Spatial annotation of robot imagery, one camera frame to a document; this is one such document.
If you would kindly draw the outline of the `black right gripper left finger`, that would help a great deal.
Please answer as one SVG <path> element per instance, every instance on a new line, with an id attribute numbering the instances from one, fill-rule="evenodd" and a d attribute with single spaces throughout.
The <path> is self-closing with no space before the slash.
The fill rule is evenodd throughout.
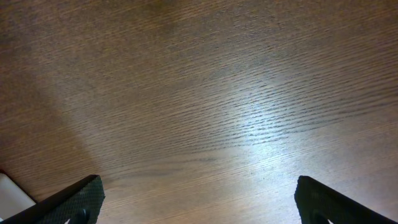
<path id="1" fill-rule="evenodd" d="M 89 175 L 2 223 L 96 224 L 104 199 L 101 177 Z"/>

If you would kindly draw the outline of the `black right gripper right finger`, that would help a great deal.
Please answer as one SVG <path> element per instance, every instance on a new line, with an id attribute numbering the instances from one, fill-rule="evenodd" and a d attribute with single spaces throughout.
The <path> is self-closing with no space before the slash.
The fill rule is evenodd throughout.
<path id="1" fill-rule="evenodd" d="M 397 224 L 309 176 L 298 178 L 294 199 L 302 224 Z"/>

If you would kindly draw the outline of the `white plastic cutlery tray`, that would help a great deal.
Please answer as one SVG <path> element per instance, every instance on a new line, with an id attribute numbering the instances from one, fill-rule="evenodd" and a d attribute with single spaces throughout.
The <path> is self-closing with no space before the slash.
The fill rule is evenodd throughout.
<path id="1" fill-rule="evenodd" d="M 10 218 L 32 206 L 36 202 L 30 198 L 6 174 L 1 173 L 0 217 L 1 221 Z"/>

